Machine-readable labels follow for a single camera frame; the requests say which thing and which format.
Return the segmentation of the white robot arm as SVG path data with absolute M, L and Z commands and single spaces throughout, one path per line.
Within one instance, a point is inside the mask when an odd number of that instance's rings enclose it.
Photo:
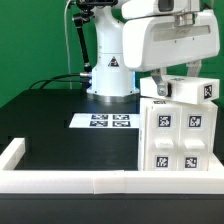
M 218 54 L 217 19 L 200 0 L 90 0 L 97 33 L 97 64 L 88 93 L 104 99 L 139 92 L 135 74 L 149 71 L 160 97 L 170 66 L 186 64 L 196 76 L 201 61 Z

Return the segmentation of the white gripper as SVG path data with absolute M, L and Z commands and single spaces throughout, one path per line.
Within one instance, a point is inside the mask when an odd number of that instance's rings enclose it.
M 218 24 L 212 10 L 197 13 L 194 25 L 177 27 L 174 16 L 159 16 L 130 20 L 123 28 L 125 65 L 134 71 L 152 70 L 159 96 L 168 93 L 163 67 L 187 63 L 187 76 L 197 77 L 200 60 L 216 56 L 219 50 Z

